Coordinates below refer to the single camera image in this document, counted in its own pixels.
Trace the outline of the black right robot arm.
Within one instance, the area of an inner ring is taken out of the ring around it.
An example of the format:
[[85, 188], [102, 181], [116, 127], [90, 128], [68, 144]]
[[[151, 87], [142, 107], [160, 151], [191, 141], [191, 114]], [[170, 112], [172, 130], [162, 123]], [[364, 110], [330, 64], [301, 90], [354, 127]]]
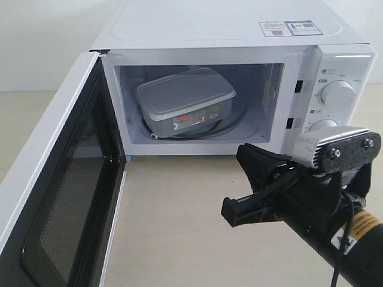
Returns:
[[247, 143], [236, 159], [253, 192], [223, 200], [230, 226], [284, 222], [333, 267], [332, 286], [382, 285], [382, 222], [364, 208], [370, 163], [326, 173]]

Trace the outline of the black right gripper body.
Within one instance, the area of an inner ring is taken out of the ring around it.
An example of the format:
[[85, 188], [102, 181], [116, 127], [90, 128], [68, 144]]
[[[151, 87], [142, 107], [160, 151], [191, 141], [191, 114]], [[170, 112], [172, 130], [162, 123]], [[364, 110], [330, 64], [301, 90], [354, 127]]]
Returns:
[[263, 180], [273, 188], [263, 207], [263, 222], [286, 223], [316, 251], [340, 251], [332, 237], [346, 223], [346, 200], [342, 195], [341, 172], [318, 173], [312, 169], [278, 166]]

